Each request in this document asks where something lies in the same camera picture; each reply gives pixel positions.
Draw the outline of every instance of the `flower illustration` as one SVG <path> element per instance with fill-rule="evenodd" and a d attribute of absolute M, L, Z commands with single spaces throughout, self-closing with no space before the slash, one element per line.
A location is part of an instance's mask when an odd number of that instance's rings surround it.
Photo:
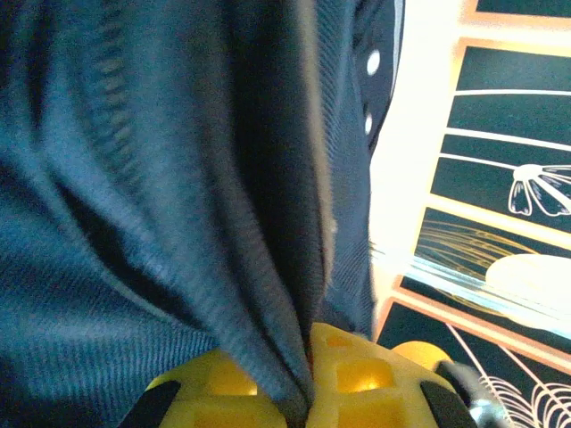
<path fill-rule="evenodd" d="M 509 428 L 571 426 L 571 385 L 543 382 L 515 352 L 498 344 L 500 349 L 534 382 L 532 397 L 528 400 L 512 383 L 486 373 L 482 363 L 456 328 L 450 324 L 446 326 L 480 373 L 480 383 L 500 402 Z"/>
<path fill-rule="evenodd" d="M 571 215 L 571 165 L 522 165 L 514 169 L 508 208 L 530 216 L 532 201 L 550 217 Z"/>

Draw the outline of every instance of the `black plastic piece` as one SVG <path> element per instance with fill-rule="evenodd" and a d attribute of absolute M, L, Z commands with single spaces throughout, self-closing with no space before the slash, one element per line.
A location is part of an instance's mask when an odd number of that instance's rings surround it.
<path fill-rule="evenodd" d="M 477 396 L 477 387 L 480 386 L 477 374 L 473 374 L 471 367 L 463 366 L 450 361 L 441 361 L 435 370 L 436 374 L 446 379 L 467 407 Z"/>
<path fill-rule="evenodd" d="M 179 389 L 179 382 L 168 381 L 146 391 L 118 428 L 159 428 Z"/>
<path fill-rule="evenodd" d="M 477 428 L 468 408 L 457 394 L 431 381 L 421 382 L 420 388 L 438 428 Z"/>

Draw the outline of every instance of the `navy blue jacket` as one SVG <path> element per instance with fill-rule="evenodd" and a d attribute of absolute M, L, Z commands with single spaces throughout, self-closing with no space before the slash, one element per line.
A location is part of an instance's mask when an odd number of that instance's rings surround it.
<path fill-rule="evenodd" d="M 302 425 L 311 322 L 371 334 L 401 12 L 1 3 L 0 426 L 117 426 L 216 346 Z"/>

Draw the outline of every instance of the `white line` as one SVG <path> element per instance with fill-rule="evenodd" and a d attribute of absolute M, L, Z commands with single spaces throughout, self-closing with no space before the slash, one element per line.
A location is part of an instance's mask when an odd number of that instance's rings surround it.
<path fill-rule="evenodd" d="M 556 95 L 571 96 L 569 91 L 542 91 L 535 89 L 474 89 L 467 91 L 456 91 L 456 96 L 462 95 Z"/>
<path fill-rule="evenodd" d="M 534 140 L 533 138 L 523 138 L 522 136 L 506 136 L 505 134 L 495 134 L 493 132 L 473 131 L 471 129 L 446 128 L 446 134 L 451 136 L 472 136 L 484 140 L 498 140 L 505 143 L 516 143 L 544 147 L 546 149 L 564 150 L 571 152 L 571 145 L 550 143 L 549 141 Z"/>
<path fill-rule="evenodd" d="M 440 153 L 441 158 L 454 159 L 456 161 L 466 161 L 473 163 L 481 163 L 483 165 L 490 165 L 491 167 L 505 168 L 505 169 L 516 169 L 514 165 L 508 165 L 507 163 L 499 163 L 491 160 L 484 160 L 478 158 L 469 158 L 468 156 L 458 156 L 458 154 L 448 154 Z"/>
<path fill-rule="evenodd" d="M 547 385 L 543 383 L 542 380 L 539 377 L 537 377 L 537 375 L 535 375 L 535 373 L 532 372 L 531 369 L 523 363 L 523 361 L 521 361 L 518 357 L 516 357 L 513 353 L 511 353 L 508 349 L 504 348 L 503 346 L 500 346 L 500 349 L 503 350 L 506 354 L 508 354 L 508 356 L 514 361 L 514 363 L 516 363 L 524 372 L 526 372 L 529 375 L 529 377 L 531 377 L 534 380 L 535 383 L 540 385 L 542 389 L 546 391 L 546 393 L 551 397 L 551 399 L 553 399 L 559 405 L 559 408 L 563 411 L 563 413 L 567 413 L 567 415 L 571 417 L 571 411 L 569 411 L 567 407 L 563 405 L 559 397 L 556 396 L 553 393 L 553 391 L 550 390 L 547 387 Z"/>
<path fill-rule="evenodd" d="M 391 92 L 394 91 L 396 83 L 396 74 L 398 72 L 399 58 L 401 55 L 401 26 L 402 26 L 402 9 L 403 0 L 394 0 L 394 32 L 393 32 L 393 84 Z"/>
<path fill-rule="evenodd" d="M 454 337 L 456 338 L 456 340 L 458 341 L 458 343 L 460 344 L 460 346 L 464 349 L 464 351 L 468 354 L 468 356 L 470 357 L 470 359 L 472 360 L 472 362 L 474 363 L 474 366 L 476 366 L 476 368 L 478 369 L 478 371 L 480 372 L 480 375 L 482 375 L 483 377 L 485 377 L 488 380 L 488 383 L 490 383 L 490 378 L 488 377 L 488 374 L 485 372 L 484 368 L 482 367 L 482 365 L 480 364 L 480 361 L 478 361 L 478 358 L 476 358 L 476 355 L 474 355 L 474 352 L 472 352 L 472 350 L 470 349 L 470 347 L 464 342 L 464 339 L 462 339 L 462 337 L 459 335 L 459 333 L 456 331 L 456 329 L 454 327 L 452 327 L 450 324 L 446 325 L 448 327 L 448 329 L 451 331 L 451 333 L 454 335 Z"/>

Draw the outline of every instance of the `white button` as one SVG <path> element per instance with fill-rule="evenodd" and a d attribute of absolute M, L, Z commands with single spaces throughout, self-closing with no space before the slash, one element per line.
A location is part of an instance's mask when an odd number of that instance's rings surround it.
<path fill-rule="evenodd" d="M 380 63 L 381 63 L 381 53 L 378 52 L 377 49 L 375 49 L 373 52 L 371 52 L 371 55 L 368 56 L 367 60 L 367 73 L 369 74 L 369 76 L 372 76 L 377 72 Z"/>
<path fill-rule="evenodd" d="M 367 113 L 367 117 L 365 118 L 365 133 L 368 135 L 373 128 L 373 115 L 371 113 Z"/>

